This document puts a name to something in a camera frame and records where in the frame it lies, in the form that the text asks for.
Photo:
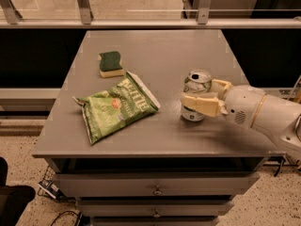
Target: drawer knob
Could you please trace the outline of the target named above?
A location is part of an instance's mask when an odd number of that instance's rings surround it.
[[[152,192],[152,194],[154,196],[160,196],[160,195],[162,195],[162,191],[160,190],[159,186],[156,186],[156,188],[154,189],[154,191]]]
[[[154,218],[159,218],[160,216],[161,216],[161,215],[159,215],[158,210],[156,209],[156,210],[154,211],[153,217],[154,217]]]

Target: sponge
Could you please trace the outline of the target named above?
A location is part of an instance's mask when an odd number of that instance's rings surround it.
[[[121,67],[121,55],[118,51],[99,54],[100,73],[103,78],[123,76],[124,70]]]

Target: black chair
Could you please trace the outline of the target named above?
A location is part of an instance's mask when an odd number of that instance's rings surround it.
[[[35,196],[31,186],[6,186],[8,163],[0,157],[0,226],[13,226]]]

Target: green chip bag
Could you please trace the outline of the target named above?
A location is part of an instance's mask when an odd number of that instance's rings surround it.
[[[160,108],[140,78],[129,72],[110,89],[73,99],[82,107],[91,144]]]

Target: white robot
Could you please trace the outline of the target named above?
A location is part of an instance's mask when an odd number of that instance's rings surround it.
[[[184,93],[181,102],[206,116],[222,115],[226,121],[265,134],[301,165],[301,104],[216,79],[209,92]]]

